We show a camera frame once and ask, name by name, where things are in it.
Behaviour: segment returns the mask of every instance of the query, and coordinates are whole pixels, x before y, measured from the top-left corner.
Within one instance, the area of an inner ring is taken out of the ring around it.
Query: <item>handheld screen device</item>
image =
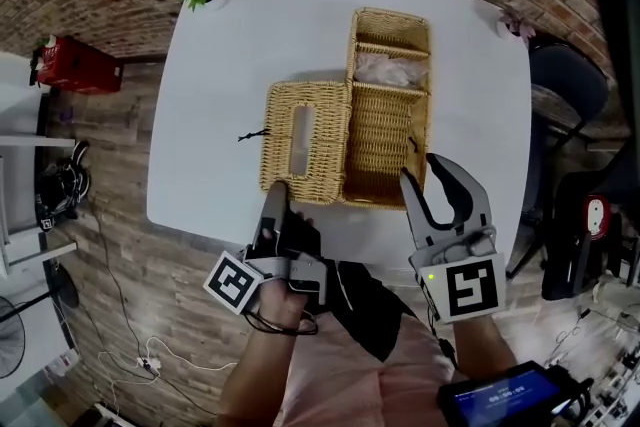
[[[580,394],[580,385],[561,367],[545,369],[530,361],[491,381],[448,384],[438,405],[456,427],[550,425]]]

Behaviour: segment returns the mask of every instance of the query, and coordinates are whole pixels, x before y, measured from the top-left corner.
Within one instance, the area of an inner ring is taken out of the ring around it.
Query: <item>pink shirt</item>
[[[366,352],[331,314],[318,334],[299,336],[283,402],[283,425],[445,427],[436,404],[453,366],[417,319],[402,316],[398,340],[383,363]]]

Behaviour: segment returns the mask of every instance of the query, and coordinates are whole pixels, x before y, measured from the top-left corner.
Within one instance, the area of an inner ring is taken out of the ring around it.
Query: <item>digital display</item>
[[[560,389],[536,370],[460,393],[456,404],[469,427],[483,427],[553,397]]]

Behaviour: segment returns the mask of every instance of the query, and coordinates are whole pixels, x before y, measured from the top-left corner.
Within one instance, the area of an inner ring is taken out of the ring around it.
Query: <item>person's arm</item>
[[[453,335],[460,372],[469,379],[490,379],[518,364],[489,316],[456,322]]]
[[[279,327],[297,329],[306,296],[284,281],[260,287],[260,315]],[[296,338],[254,330],[222,389],[221,427],[271,427],[280,411]]]

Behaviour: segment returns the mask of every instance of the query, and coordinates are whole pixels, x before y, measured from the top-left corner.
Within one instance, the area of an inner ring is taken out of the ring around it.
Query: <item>red box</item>
[[[36,80],[41,84],[100,95],[120,91],[123,65],[115,58],[69,36],[42,48],[43,67]]]

